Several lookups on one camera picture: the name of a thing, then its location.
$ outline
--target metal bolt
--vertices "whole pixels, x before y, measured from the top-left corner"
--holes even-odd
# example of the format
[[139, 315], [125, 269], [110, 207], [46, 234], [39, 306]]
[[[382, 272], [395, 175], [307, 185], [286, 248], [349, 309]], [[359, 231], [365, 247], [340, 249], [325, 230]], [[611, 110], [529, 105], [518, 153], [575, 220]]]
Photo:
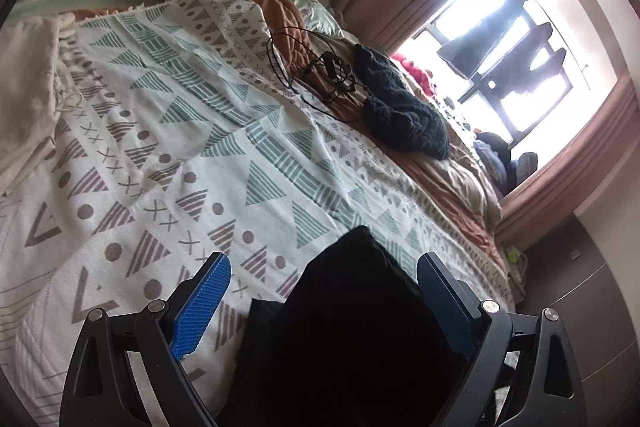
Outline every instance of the metal bolt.
[[99, 320], [99, 319], [101, 319], [101, 318], [102, 318], [102, 310], [101, 310], [100, 308], [96, 308], [96, 309], [94, 309], [94, 310], [91, 310], [91, 311], [89, 312], [88, 317], [89, 317], [89, 320], [90, 320], [91, 322], [93, 322], [93, 321], [97, 321], [97, 320]]
[[560, 318], [560, 315], [558, 315], [558, 312], [556, 310], [553, 310], [551, 308], [545, 308], [545, 317], [548, 318], [550, 321], [555, 322]]
[[156, 299], [155, 301], [149, 302], [146, 307], [152, 313], [158, 313], [164, 310], [164, 301], [162, 299]]
[[500, 305], [496, 301], [484, 301], [482, 302], [482, 309], [487, 313], [497, 313], [500, 311]]

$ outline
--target white cloth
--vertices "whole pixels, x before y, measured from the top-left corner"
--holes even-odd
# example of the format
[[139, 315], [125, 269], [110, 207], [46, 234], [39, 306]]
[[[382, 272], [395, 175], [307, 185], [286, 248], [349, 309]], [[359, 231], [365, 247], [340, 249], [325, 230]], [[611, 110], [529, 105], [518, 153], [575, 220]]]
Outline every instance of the white cloth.
[[54, 148], [58, 109], [74, 85], [58, 69], [58, 48], [73, 22], [73, 14], [30, 17], [0, 30], [0, 194]]

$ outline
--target earphones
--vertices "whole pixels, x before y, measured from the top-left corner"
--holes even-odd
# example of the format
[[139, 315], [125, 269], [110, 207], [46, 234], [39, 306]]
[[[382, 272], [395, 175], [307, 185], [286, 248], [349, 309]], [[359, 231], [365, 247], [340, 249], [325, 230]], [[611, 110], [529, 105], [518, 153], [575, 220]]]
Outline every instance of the earphones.
[[[298, 31], [301, 31], [301, 32], [306, 32], [306, 33], [313, 34], [313, 35], [317, 36], [319, 39], [321, 39], [321, 41], [323, 41], [329, 47], [329, 49], [331, 49], [331, 51], [326, 51], [322, 55], [318, 56], [312, 49], [310, 49], [300, 39], [298, 39], [295, 36], [290, 35], [289, 33], [287, 33], [286, 30], [288, 30], [288, 29], [298, 30]], [[328, 77], [329, 81], [333, 84], [334, 89], [332, 90], [331, 93], [329, 93], [329, 95], [325, 99], [321, 100], [321, 102], [324, 105], [330, 105], [331, 103], [334, 103], [341, 94], [347, 94], [347, 93], [350, 93], [350, 92], [355, 92], [356, 91], [356, 85], [357, 86], [361, 86], [365, 91], [369, 92], [369, 90], [367, 89], [366, 86], [364, 86], [363, 84], [359, 83], [355, 79], [355, 76], [351, 72], [351, 66], [348, 65], [347, 63], [345, 63], [344, 60], [342, 60], [340, 57], [338, 57], [338, 55], [335, 54], [335, 49], [331, 45], [331, 43], [329, 41], [327, 41], [324, 38], [324, 36], [321, 35], [318, 32], [315, 32], [315, 31], [312, 31], [312, 30], [307, 30], [307, 29], [304, 29], [304, 28], [299, 28], [297, 26], [283, 26], [282, 28], [280, 28], [279, 30], [274, 32], [271, 35], [271, 37], [267, 40], [267, 52], [268, 52], [267, 56], [269, 58], [269, 64], [270, 64], [271, 69], [273, 70], [273, 73], [275, 74], [276, 78], [285, 87], [285, 89], [289, 89], [293, 93], [299, 95], [300, 99], [302, 100], [302, 102], [306, 103], [306, 105], [308, 105], [309, 107], [311, 107], [311, 108], [315, 109], [316, 111], [321, 112], [321, 113], [323, 113], [323, 114], [325, 114], [327, 116], [330, 116], [331, 118], [334, 118], [334, 120], [340, 121], [342, 123], [353, 123], [353, 122], [356, 122], [356, 121], [360, 120], [362, 117], [357, 118], [356, 120], [340, 120], [339, 118], [336, 118], [334, 115], [332, 115], [330, 112], [322, 110], [319, 107], [316, 107], [315, 105], [310, 103], [309, 101], [305, 100], [304, 96], [302, 96], [302, 94], [300, 94], [296, 90], [296, 88], [293, 86], [292, 79], [290, 79], [287, 76], [287, 73], [284, 70], [283, 65], [281, 64], [280, 60], [278, 59], [278, 55], [275, 52], [273, 39], [278, 35], [286, 36], [289, 39], [292, 39], [292, 40], [296, 41], [303, 48], [305, 48], [311, 55], [314, 56], [314, 58], [308, 63], [306, 68], [304, 68], [302, 70], [302, 75], [303, 75], [304, 78], [308, 77], [311, 74], [311, 72], [312, 72], [312, 70], [314, 68], [316, 68], [316, 70], [317, 70], [319, 68], [319, 66], [322, 66], [324, 68], [324, 70], [326, 71], [326, 76]]]

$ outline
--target patterned blanket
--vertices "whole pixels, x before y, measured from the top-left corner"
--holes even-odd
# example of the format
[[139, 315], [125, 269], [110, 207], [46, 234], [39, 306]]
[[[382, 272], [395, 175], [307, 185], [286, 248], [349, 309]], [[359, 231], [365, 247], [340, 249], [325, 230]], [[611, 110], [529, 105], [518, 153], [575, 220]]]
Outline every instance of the patterned blanket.
[[229, 256], [232, 283], [184, 367], [213, 412], [251, 299], [286, 299], [356, 225], [412, 276], [436, 251], [479, 298], [511, 305], [502, 272], [410, 177], [283, 92], [268, 37], [249, 0], [175, 0], [87, 20], [62, 42], [78, 95], [56, 151], [0, 200], [0, 363], [39, 424], [58, 421], [86, 314], [168, 297], [212, 251]]

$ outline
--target window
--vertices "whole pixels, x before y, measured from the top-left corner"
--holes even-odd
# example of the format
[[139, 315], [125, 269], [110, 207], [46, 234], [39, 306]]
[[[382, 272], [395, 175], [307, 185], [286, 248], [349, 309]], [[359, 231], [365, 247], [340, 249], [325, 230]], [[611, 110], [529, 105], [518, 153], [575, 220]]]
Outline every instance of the window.
[[512, 158], [524, 152], [537, 153], [540, 168], [588, 122], [618, 76], [580, 0], [528, 0], [521, 18], [486, 58], [479, 74], [486, 73], [528, 28], [545, 22], [550, 22], [554, 31], [532, 66], [541, 64], [553, 51], [565, 48], [568, 53], [561, 74], [547, 79], [525, 96], [509, 93], [495, 100], [490, 86], [464, 96], [474, 83], [454, 73], [437, 51], [444, 42], [467, 32], [504, 1], [449, 0], [399, 51], [420, 68], [433, 72], [439, 96], [463, 99], [462, 113], [472, 128], [502, 136], [511, 145]]
[[[466, 34], [483, 18], [499, 9], [506, 0], [452, 0], [425, 30], [429, 31], [440, 44]], [[497, 46], [482, 62], [470, 81], [468, 88], [458, 101], [462, 104], [463, 114], [474, 126], [490, 130], [502, 137], [514, 147], [548, 115], [558, 103], [571, 91], [573, 84], [564, 68], [557, 76], [546, 79], [538, 88], [527, 94], [510, 92], [504, 97], [494, 94], [495, 84], [483, 82], [483, 75], [494, 67], [505, 54], [536, 25], [549, 21], [544, 10], [535, 0], [527, 0], [520, 17]], [[564, 40], [554, 28], [553, 35], [536, 55], [530, 68], [542, 65], [551, 54], [566, 47]]]

